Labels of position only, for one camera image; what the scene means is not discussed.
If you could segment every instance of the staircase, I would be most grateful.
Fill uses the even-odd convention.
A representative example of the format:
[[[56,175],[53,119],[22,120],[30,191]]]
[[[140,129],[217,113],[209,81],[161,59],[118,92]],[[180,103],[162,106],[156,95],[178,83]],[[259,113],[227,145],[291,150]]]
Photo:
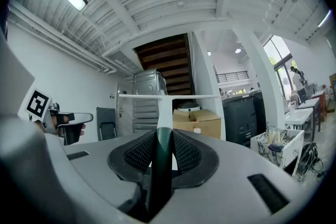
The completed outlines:
[[[144,70],[157,69],[166,79],[169,95],[195,94],[187,34],[156,40],[134,50]]]

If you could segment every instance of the ceiling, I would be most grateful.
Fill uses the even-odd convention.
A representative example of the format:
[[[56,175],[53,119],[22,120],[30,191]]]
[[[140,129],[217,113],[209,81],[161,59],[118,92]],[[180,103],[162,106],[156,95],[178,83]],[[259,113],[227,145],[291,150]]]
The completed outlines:
[[[239,19],[251,25],[255,31],[270,33],[273,30],[302,41],[309,41],[317,30],[317,24],[328,12],[323,0],[118,0],[123,14],[115,12],[109,0],[87,0],[88,5],[78,12],[67,0],[17,0],[48,25],[68,37],[95,57],[105,61],[118,59],[118,73],[129,77],[139,71],[136,59],[120,51],[128,40],[145,35],[154,29],[165,29],[200,21],[224,21]],[[22,23],[15,15],[13,22],[24,28],[32,26]],[[33,31],[47,39],[40,31]],[[237,40],[231,30],[214,35],[214,51],[234,52]],[[97,68],[97,63],[90,62]]]
[[[236,49],[241,48],[241,43],[231,29],[208,30],[204,31],[203,36],[207,50],[211,53],[234,54]]]

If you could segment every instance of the floor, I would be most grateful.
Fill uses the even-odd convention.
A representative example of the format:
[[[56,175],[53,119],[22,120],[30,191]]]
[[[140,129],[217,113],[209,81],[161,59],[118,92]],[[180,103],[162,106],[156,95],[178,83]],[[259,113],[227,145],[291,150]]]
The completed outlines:
[[[316,130],[314,141],[318,148],[318,157],[323,162],[323,167],[321,162],[319,162],[314,165],[314,169],[326,171],[332,164],[336,149],[336,112],[327,114],[325,122],[321,122],[321,131],[317,132]],[[317,175],[318,173],[314,173],[310,169],[303,177],[301,184],[307,189],[317,188],[322,179],[322,177],[317,178]],[[296,174],[294,178],[300,180],[300,175]]]

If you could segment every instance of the white wall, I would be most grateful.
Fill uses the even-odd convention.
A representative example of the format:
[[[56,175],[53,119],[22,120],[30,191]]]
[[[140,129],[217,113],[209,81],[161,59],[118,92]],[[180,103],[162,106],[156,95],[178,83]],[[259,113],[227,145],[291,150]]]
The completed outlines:
[[[194,32],[191,35],[191,55],[193,65],[193,79],[195,84],[195,92],[197,95],[218,95],[219,87],[212,67],[211,61],[208,57],[206,46],[203,41],[201,33]],[[199,99],[197,103],[203,108],[208,109],[222,118],[222,131],[220,139],[225,140],[225,121],[222,101],[220,98],[216,99]]]
[[[288,39],[283,40],[308,82],[319,86],[325,84],[329,88],[329,76],[336,73],[336,59],[327,39],[319,36],[311,42],[310,47]]]
[[[79,143],[97,141],[96,107],[114,108],[114,99],[109,96],[115,95],[118,78],[99,73],[12,24],[8,28],[8,45],[35,77],[18,116],[28,120],[24,106],[33,88],[37,88],[59,103],[61,111],[93,114]]]
[[[239,63],[236,54],[214,52],[210,55],[213,65],[216,65],[218,74],[247,71],[245,63]]]
[[[246,79],[243,81],[237,80],[235,82],[223,82],[223,83],[219,83],[218,87],[221,88],[224,92],[225,91],[231,91],[232,92],[236,92],[236,91],[240,91],[241,89],[245,89],[246,92],[248,92],[251,87],[253,87],[252,81],[250,79]]]

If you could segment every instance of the white desk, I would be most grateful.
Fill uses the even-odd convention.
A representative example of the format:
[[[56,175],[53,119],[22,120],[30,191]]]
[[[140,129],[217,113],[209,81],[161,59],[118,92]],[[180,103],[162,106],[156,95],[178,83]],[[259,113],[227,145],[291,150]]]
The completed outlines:
[[[285,115],[285,124],[295,126],[302,126],[309,116],[313,113],[313,108],[297,109],[292,113]]]
[[[318,131],[321,131],[321,108],[320,108],[320,99],[319,98],[313,98],[310,100],[307,100],[305,103],[299,105],[298,109],[306,109],[306,108],[313,108],[313,130],[312,130],[312,140],[314,141],[315,137],[315,117],[316,113],[318,114],[319,119],[319,129]]]
[[[324,90],[314,93],[311,97],[314,98],[314,97],[320,96],[322,94],[324,94]]]
[[[307,100],[305,103],[299,105],[299,109],[313,108],[320,100],[318,98]]]

